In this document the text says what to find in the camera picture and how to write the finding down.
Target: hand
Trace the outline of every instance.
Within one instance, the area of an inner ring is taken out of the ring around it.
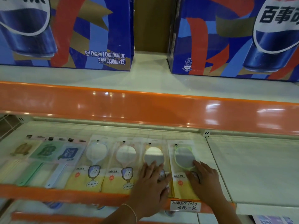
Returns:
[[[128,202],[137,216],[137,221],[143,217],[149,217],[158,213],[166,203],[169,188],[165,188],[171,180],[171,174],[161,181],[157,182],[159,174],[163,169],[160,164],[155,169],[156,161],[150,166],[145,163],[140,171],[139,179],[132,189]]]
[[[187,171],[186,175],[199,199],[210,207],[226,202],[219,182],[218,172],[203,162],[199,163],[194,160],[193,163],[202,175],[200,183],[190,171]]]

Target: orange shelf edge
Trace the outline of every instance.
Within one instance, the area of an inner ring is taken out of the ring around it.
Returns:
[[[0,81],[0,104],[9,114],[299,135],[297,103]]]
[[[12,221],[27,221],[27,222],[53,222],[53,223],[69,223],[69,224],[99,224],[104,219],[95,217],[81,217],[81,216],[71,216],[71,215],[44,215],[44,214],[28,214],[22,212],[13,212],[11,214]],[[139,221],[140,224],[171,224],[169,222],[147,222]]]
[[[100,204],[101,206],[119,207],[127,201],[129,195],[0,184],[0,197],[15,200],[58,201],[63,203]],[[171,200],[199,202],[202,203],[200,213],[213,213],[211,208],[200,200],[181,200],[177,198],[169,198],[164,210],[170,209]]]

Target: forearm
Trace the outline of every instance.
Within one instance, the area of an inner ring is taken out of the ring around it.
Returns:
[[[219,224],[242,224],[234,208],[227,200],[215,203],[211,209]]]
[[[120,206],[115,212],[105,218],[101,224],[136,224],[133,211],[125,205]]]

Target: red starburst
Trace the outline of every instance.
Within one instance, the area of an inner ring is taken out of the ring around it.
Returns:
[[[110,175],[109,180],[113,181],[113,179],[114,179],[114,175]]]

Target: brown cardboard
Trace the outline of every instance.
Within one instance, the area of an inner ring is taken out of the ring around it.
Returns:
[[[135,0],[135,50],[168,51],[174,2],[175,0]]]

